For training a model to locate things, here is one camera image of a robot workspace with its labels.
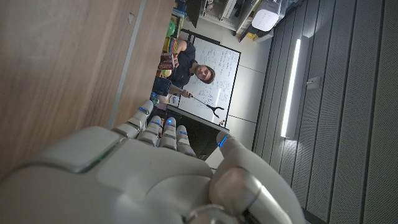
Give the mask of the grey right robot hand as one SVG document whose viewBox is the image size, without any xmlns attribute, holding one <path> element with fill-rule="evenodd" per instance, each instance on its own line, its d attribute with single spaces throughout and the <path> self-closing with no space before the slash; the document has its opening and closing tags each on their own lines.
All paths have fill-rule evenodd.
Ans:
<svg viewBox="0 0 398 224">
<path fill-rule="evenodd" d="M 22 162 L 1 181 L 2 223 L 304 223 L 297 197 L 226 131 L 217 169 L 187 130 L 145 101 L 114 129 L 92 126 Z"/>
</svg>

